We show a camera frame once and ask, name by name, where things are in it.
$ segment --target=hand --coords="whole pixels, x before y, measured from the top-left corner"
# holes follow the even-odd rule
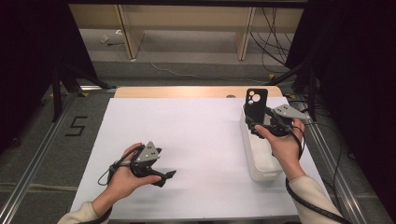
[[[292,131],[301,142],[303,139],[303,133],[301,131],[304,131],[304,124],[299,119],[295,119],[293,126],[297,127],[293,128]],[[270,143],[273,154],[282,166],[288,180],[305,175],[299,162],[299,146],[290,134],[283,137],[276,137],[260,125],[256,125],[254,128]]]
[[[141,145],[141,143],[133,144],[124,151],[122,156]],[[131,160],[133,155],[134,153],[131,153],[125,160]],[[92,202],[93,210],[97,216],[101,217],[114,203],[128,197],[137,188],[160,180],[161,177],[157,175],[136,177],[128,166],[121,166],[111,178],[107,188]]]

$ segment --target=gray floor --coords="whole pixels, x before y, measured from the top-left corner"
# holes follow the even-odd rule
[[[99,78],[117,86],[262,85],[270,80],[269,74],[280,75],[266,70],[262,66],[262,60],[270,70],[288,70],[269,56],[262,57],[262,51],[252,39],[249,41],[246,59],[238,61],[231,33],[148,31],[137,59],[132,62],[127,58],[124,46],[120,44],[123,42],[122,35],[117,35],[116,31],[81,30],[81,34]],[[109,37],[105,44],[100,42],[103,35]],[[290,47],[285,36],[279,36],[279,39],[283,48]],[[280,59],[276,49],[270,49],[270,52]],[[292,93],[291,82],[292,78],[279,85],[283,93]],[[81,80],[80,83],[91,85],[85,80]],[[62,127],[35,175],[33,185],[21,201],[11,223],[56,223],[68,211],[90,157],[101,120],[106,112],[106,105],[113,94],[91,91],[86,97],[74,99],[66,112]],[[0,156],[2,205],[21,179],[51,125],[50,90],[44,95],[43,102],[21,134],[21,145],[7,149]],[[290,104],[296,107],[302,105],[292,102]],[[347,146],[327,114],[326,105],[319,98],[316,112],[320,130],[332,154],[342,155],[339,173],[346,177],[348,186],[361,206],[366,223],[392,223],[359,165],[347,156]],[[81,136],[70,137],[67,135],[76,131],[70,128],[75,116],[87,117],[78,121],[85,129]],[[332,182],[332,174],[325,165],[311,132],[307,132],[306,139],[323,179]],[[336,196],[330,189],[327,190],[334,200]],[[342,210],[344,215],[350,218],[343,203]],[[291,220],[298,218],[277,217],[238,223],[284,223]]]

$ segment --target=white paper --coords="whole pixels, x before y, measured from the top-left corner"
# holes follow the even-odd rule
[[[242,98],[111,99],[71,211],[92,201],[108,166],[136,142],[163,149],[152,168],[177,170],[162,187],[145,186],[117,202],[114,220],[161,221],[292,216],[297,211],[285,189],[285,176],[257,183],[249,176],[239,127]],[[286,104],[283,97],[267,105]],[[301,163],[321,185],[305,149]]]

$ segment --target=white plastic container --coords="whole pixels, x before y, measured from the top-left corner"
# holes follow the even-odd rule
[[[268,140],[250,133],[245,123],[244,109],[242,109],[240,126],[251,178],[258,182],[275,180],[283,172],[282,167],[272,155]]]

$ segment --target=white sleeve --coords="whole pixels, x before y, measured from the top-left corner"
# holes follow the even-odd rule
[[[91,202],[85,202],[76,212],[70,212],[65,214],[59,221],[58,224],[69,224],[94,221],[99,217],[93,211]]]
[[[308,175],[295,178],[289,182],[290,188],[295,194],[305,201],[312,203],[314,206],[324,209],[326,211],[332,212],[341,217],[341,214],[335,208],[332,201],[327,198],[322,187],[318,182]],[[303,205],[294,201],[297,208],[300,220],[302,223],[338,223],[333,221],[317,212],[304,207]]]

